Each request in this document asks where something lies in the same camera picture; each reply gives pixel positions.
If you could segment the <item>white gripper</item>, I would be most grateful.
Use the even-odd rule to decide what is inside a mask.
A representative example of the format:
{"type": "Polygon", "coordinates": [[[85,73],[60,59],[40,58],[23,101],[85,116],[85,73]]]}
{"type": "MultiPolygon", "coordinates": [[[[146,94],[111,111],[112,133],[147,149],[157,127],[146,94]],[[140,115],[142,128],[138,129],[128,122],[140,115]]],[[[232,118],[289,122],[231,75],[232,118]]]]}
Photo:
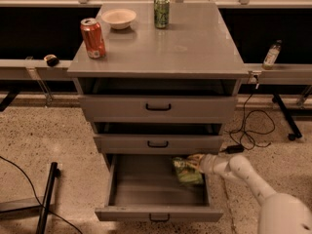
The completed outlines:
{"type": "Polygon", "coordinates": [[[206,175],[223,176],[228,172],[228,160],[212,154],[192,154],[187,157],[188,160],[199,162],[199,165],[187,163],[187,167],[192,171],[206,175]]]}

